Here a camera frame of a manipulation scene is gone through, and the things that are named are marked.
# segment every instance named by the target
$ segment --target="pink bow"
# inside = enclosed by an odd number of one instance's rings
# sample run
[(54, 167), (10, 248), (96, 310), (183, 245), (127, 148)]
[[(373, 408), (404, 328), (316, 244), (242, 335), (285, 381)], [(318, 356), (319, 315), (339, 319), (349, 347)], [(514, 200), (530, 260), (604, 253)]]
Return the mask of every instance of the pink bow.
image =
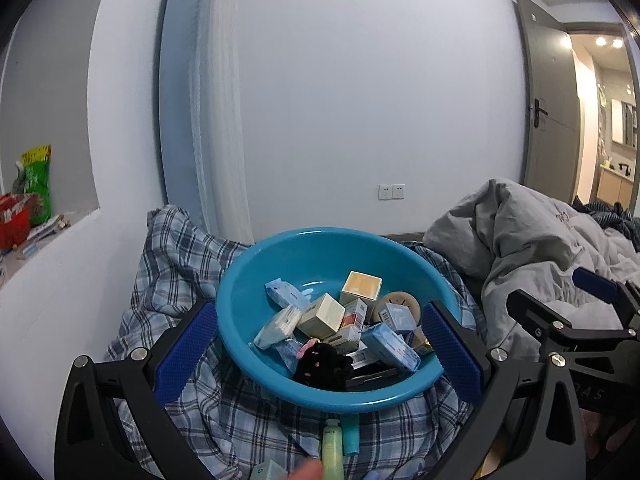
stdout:
[(296, 354), (296, 359), (298, 361), (300, 361), (300, 359), (302, 359), (304, 357), (305, 352), (307, 350), (309, 350), (313, 345), (315, 345), (316, 343), (319, 343), (319, 342), (320, 342), (319, 339), (311, 338), (309, 341), (304, 343), (302, 345), (302, 348), (300, 350), (298, 350), (298, 353)]

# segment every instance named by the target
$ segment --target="white curtain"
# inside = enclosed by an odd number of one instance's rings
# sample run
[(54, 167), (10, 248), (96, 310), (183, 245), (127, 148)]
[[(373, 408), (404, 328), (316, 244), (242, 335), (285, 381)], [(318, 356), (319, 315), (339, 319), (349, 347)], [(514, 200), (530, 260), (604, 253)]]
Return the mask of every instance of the white curtain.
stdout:
[(202, 0), (191, 66), (191, 124), (205, 227), (254, 242), (244, 178), (238, 0)]

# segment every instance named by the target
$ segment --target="plaid blanket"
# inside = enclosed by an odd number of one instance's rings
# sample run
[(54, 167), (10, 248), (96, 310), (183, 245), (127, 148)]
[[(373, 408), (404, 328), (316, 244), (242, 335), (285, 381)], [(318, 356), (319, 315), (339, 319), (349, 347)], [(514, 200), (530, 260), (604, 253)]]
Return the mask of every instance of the plaid blanket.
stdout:
[[(410, 247), (449, 280), (462, 324), (484, 332), (482, 314), (453, 268), (421, 244)], [(222, 273), (245, 248), (207, 234), (174, 206), (150, 213), (131, 307), (107, 359), (123, 359), (138, 346), (150, 348), (196, 298), (213, 300)], [(307, 456), (318, 458), (322, 428), (331, 417), (261, 389), (236, 367), (219, 338), (200, 358), (180, 399), (165, 410), (219, 480), (248, 478), (253, 465), (268, 459), (293, 471)], [(410, 479), (430, 470), (470, 411), (443, 377), (399, 406), (360, 415), (360, 454), (345, 458), (345, 478), (359, 480), (376, 470), (382, 478)], [(126, 402), (119, 403), (118, 412), (138, 460), (160, 475)]]

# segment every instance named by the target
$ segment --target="teal tube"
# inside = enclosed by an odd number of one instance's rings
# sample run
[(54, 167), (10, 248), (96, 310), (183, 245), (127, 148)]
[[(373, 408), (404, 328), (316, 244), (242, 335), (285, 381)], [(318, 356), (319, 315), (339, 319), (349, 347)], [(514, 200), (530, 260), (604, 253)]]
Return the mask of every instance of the teal tube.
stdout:
[(360, 415), (343, 413), (340, 416), (342, 426), (342, 449), (345, 456), (360, 454)]

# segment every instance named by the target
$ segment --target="green package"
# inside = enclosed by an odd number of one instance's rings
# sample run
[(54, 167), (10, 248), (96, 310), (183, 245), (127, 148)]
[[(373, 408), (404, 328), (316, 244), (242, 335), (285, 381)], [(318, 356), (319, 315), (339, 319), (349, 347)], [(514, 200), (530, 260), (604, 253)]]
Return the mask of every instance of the green package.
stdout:
[(49, 159), (51, 145), (33, 148), (20, 157), (24, 166), (26, 183), (25, 193), (35, 193), (40, 197), (39, 204), (31, 208), (29, 221), (32, 226), (40, 225), (51, 217), (51, 199), (49, 195)]

